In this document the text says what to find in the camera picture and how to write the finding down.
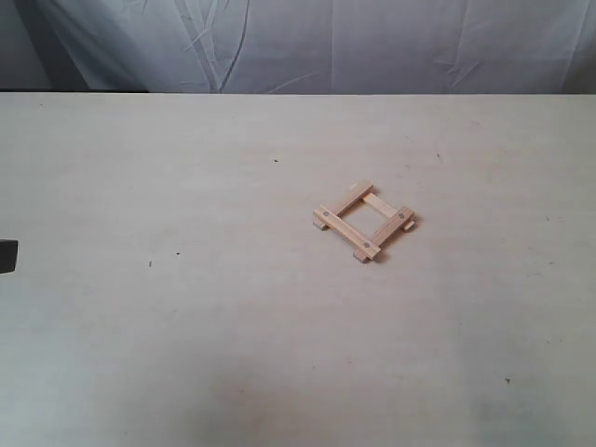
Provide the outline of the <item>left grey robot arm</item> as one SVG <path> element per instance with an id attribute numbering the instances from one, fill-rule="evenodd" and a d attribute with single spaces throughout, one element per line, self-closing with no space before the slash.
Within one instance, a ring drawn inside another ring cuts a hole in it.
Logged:
<path id="1" fill-rule="evenodd" d="M 18 240 L 0 240 L 0 274 L 7 274 L 15 271 L 18 260 L 18 251 Z"/>

